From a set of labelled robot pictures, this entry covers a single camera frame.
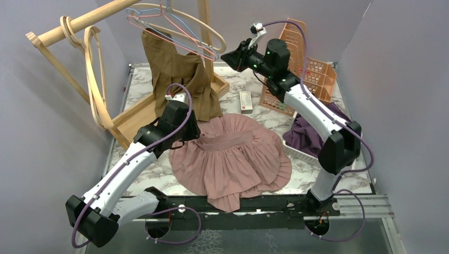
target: white cable clip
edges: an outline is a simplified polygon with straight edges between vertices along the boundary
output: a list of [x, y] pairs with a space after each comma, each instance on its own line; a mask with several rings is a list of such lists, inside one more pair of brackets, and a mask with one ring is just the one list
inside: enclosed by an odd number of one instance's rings
[[252, 24], [249, 27], [249, 29], [251, 30], [251, 33], [253, 34], [253, 39], [249, 42], [248, 49], [250, 49], [253, 46], [257, 45], [257, 43], [266, 34], [266, 29], [264, 28], [264, 26], [260, 22]]

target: brown pleated skirt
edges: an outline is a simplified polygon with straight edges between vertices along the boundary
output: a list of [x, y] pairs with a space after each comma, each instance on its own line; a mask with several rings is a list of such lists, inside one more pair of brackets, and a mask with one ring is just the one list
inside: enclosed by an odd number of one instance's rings
[[[198, 121], [209, 121], [221, 116], [218, 95], [211, 88], [210, 78], [201, 57], [192, 53], [181, 55], [173, 44], [151, 33], [154, 33], [151, 29], [143, 31], [142, 42], [151, 68], [156, 116], [160, 117], [167, 105], [165, 94], [172, 83], [184, 85], [191, 93]], [[182, 93], [182, 89], [174, 87], [171, 93]]]

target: pink skirt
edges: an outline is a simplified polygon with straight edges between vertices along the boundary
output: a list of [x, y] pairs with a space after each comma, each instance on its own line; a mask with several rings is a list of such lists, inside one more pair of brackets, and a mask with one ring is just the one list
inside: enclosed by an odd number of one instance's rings
[[171, 150], [169, 159], [179, 183], [214, 207], [236, 211], [241, 197], [276, 191], [290, 181], [292, 163], [281, 139], [255, 120], [225, 114], [199, 127], [200, 138]]

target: orange basket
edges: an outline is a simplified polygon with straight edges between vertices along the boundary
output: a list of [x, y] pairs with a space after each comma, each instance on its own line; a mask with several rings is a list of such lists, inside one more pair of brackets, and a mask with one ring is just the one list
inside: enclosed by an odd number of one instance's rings
[[[297, 23], [306, 33], [304, 22], [294, 19], [289, 19], [289, 21]], [[290, 51], [289, 70], [300, 77], [304, 59], [304, 43], [301, 33], [295, 25], [286, 23], [279, 39], [286, 42]], [[336, 77], [337, 74], [330, 64], [307, 58], [306, 75], [303, 82], [309, 91], [326, 105], [331, 102]], [[259, 105], [288, 116], [293, 116], [295, 112], [293, 108], [281, 103], [265, 86], [262, 88]]]

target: lavender wall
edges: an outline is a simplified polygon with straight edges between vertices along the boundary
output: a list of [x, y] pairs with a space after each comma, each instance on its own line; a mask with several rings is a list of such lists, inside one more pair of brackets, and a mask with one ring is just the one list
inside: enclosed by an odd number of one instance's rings
[[[104, 5], [110, 0], [96, 0]], [[157, 0], [141, 1], [158, 3]], [[196, 0], [173, 0], [174, 9], [198, 17]], [[210, 0], [211, 27], [220, 33], [234, 50], [240, 41], [251, 37], [249, 25], [256, 22], [285, 20], [288, 17], [304, 21], [310, 41], [310, 56], [322, 61], [338, 61], [351, 40], [371, 0]], [[143, 53], [141, 30], [126, 20], [125, 11], [106, 19], [117, 43], [129, 63], [148, 62]], [[148, 19], [152, 23], [170, 27], [163, 17]], [[262, 51], [270, 38], [277, 38], [282, 25], [270, 26], [268, 35], [260, 42]], [[200, 35], [199, 29], [192, 28]]]
[[[65, 201], [100, 179], [111, 136], [25, 34], [97, 8], [94, 1], [3, 1], [0, 15], [0, 252], [72, 253]], [[109, 108], [119, 111], [129, 67], [100, 22]], [[86, 87], [83, 57], [67, 41], [49, 49]]]
[[449, 2], [375, 0], [337, 65], [407, 253], [447, 253]]

